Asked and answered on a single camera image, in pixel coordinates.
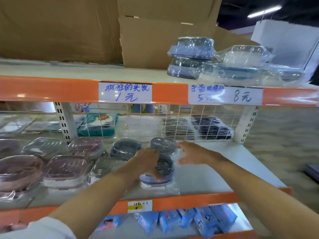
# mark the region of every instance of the ceiling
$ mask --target ceiling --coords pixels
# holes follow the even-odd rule
[[[319,0],[222,0],[217,22],[228,30],[252,26],[262,16],[247,18],[249,14],[277,5],[282,8],[263,19],[319,27]]]

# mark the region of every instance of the small price label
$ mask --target small price label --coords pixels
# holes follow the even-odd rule
[[[151,83],[99,82],[99,101],[110,103],[152,103]]]
[[[262,100],[263,88],[246,88],[218,84],[188,85],[188,103],[192,105],[261,105]]]
[[[153,210],[153,200],[139,200],[127,202],[127,213],[145,212]]]

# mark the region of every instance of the tiled floor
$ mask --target tiled floor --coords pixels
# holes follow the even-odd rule
[[[319,185],[301,172],[306,163],[319,163],[319,109],[261,108],[244,146],[293,189],[295,198],[319,213]],[[259,236],[274,238],[243,210]]]

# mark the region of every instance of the shelf upright post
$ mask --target shelf upright post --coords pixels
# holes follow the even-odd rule
[[[246,106],[235,129],[234,141],[243,144],[257,116],[259,106]]]
[[[70,144],[75,138],[78,137],[77,129],[75,127],[74,118],[71,112],[71,106],[69,102],[54,102],[57,115],[59,117],[59,123],[61,131],[67,144]]]

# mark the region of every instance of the ceiling light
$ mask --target ceiling light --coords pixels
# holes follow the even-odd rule
[[[261,16],[261,15],[264,15],[264,14],[267,14],[267,13],[271,13],[271,12],[278,11],[278,10],[281,9],[281,8],[282,8],[282,6],[271,7],[271,8],[262,10],[262,11],[260,11],[260,12],[254,12],[254,13],[252,13],[252,14],[249,14],[248,17],[249,17],[249,18],[252,18],[252,17]]]

